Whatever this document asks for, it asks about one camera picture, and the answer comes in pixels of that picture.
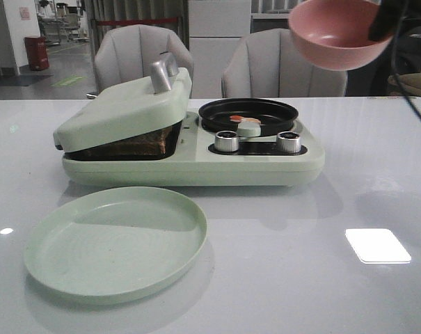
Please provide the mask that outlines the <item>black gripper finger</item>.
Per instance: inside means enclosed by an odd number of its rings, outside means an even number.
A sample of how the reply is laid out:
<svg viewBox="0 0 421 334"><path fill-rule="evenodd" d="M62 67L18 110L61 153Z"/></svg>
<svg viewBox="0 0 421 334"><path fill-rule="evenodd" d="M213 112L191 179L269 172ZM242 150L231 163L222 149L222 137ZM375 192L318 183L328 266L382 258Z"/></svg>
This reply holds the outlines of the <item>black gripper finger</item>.
<svg viewBox="0 0 421 334"><path fill-rule="evenodd" d="M384 0L381 2L373 22L368 29L368 40L381 41L393 31L401 17L403 17L409 1Z"/></svg>

